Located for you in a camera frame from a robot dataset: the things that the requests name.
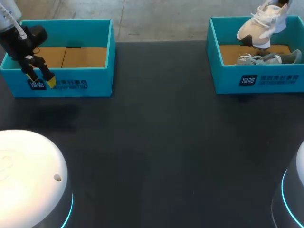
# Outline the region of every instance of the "blue light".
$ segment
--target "blue light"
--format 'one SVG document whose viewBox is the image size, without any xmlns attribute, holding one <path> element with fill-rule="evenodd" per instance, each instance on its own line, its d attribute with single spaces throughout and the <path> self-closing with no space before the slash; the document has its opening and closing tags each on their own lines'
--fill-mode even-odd
<svg viewBox="0 0 304 228">
<path fill-rule="evenodd" d="M 71 209 L 70 209 L 70 212 L 69 212 L 68 215 L 67 215 L 67 218 L 66 218 L 64 224 L 61 226 L 61 228 L 65 227 L 65 225 L 67 224 L 68 219 L 69 219 L 70 216 L 71 216 L 72 208 L 73 208 L 73 201 L 74 201 L 74 197 L 73 197 L 73 194 L 72 194 L 72 205 L 71 205 Z"/>
<path fill-rule="evenodd" d="M 283 198 L 283 201 L 284 201 L 284 204 L 290 214 L 290 216 L 294 219 L 294 221 L 301 227 L 301 228 L 304 228 L 301 223 L 295 218 L 295 216 L 291 213 L 287 203 L 286 203 L 286 200 L 285 200 L 285 197 L 284 197 L 284 193 L 283 193 L 283 182 L 284 182 L 284 177 L 285 177 L 285 174 L 286 174 L 287 170 L 285 171 L 284 173 L 284 176 L 283 176 L 283 179 L 282 179 L 282 184 L 281 184 L 281 192 L 282 192 L 282 198 Z"/>
</svg>

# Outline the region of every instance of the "blue cardboard box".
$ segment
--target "blue cardboard box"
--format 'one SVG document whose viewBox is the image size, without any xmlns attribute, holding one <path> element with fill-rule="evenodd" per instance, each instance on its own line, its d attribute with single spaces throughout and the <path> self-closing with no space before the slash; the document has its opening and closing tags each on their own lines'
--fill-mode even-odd
<svg viewBox="0 0 304 228">
<path fill-rule="evenodd" d="M 224 65 L 220 45 L 241 45 L 239 28 L 250 17 L 211 18 L 207 34 L 207 54 L 218 94 L 304 92 L 304 62 L 282 65 Z M 271 44 L 299 49 L 304 57 L 304 25 L 298 16 L 288 16 L 286 29 L 271 37 Z"/>
<path fill-rule="evenodd" d="M 23 25 L 42 25 L 48 39 L 41 47 L 107 48 L 105 67 L 50 68 L 57 86 L 49 88 L 39 69 L 37 83 L 22 73 L 17 62 L 5 55 L 0 71 L 15 97 L 109 97 L 112 94 L 115 36 L 111 20 L 28 20 Z"/>
</svg>

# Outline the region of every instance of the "white sneaker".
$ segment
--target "white sneaker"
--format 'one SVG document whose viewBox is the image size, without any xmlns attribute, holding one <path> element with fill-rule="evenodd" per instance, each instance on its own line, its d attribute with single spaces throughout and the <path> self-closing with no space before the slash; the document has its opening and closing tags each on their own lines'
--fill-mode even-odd
<svg viewBox="0 0 304 228">
<path fill-rule="evenodd" d="M 300 50 L 295 50 L 291 54 L 280 55 L 270 53 L 265 56 L 240 56 L 237 65 L 277 65 L 277 64 L 299 64 L 302 61 L 302 53 Z"/>
<path fill-rule="evenodd" d="M 291 3 L 292 0 L 267 0 L 239 29 L 237 39 L 246 46 L 258 49 L 270 48 L 272 34 L 286 28 L 286 18 Z"/>
</svg>

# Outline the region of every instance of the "concrete floor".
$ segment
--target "concrete floor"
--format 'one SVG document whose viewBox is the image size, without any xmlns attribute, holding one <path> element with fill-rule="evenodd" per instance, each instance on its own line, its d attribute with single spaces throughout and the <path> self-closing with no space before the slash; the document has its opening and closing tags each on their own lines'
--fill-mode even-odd
<svg viewBox="0 0 304 228">
<path fill-rule="evenodd" d="M 264 0 L 15 0 L 23 19 L 112 19 L 118 41 L 206 39 L 210 17 L 247 16 Z M 304 18 L 304 2 L 291 14 Z"/>
</svg>

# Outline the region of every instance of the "black table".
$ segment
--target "black table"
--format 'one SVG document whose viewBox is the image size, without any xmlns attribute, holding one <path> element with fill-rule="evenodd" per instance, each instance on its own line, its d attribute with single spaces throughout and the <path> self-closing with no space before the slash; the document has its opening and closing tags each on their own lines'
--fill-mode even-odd
<svg viewBox="0 0 304 228">
<path fill-rule="evenodd" d="M 75 228 L 272 227 L 304 97 L 216 95 L 205 44 L 117 43 L 111 98 L 14 99 L 1 79 L 0 128 L 61 149 Z"/>
</svg>

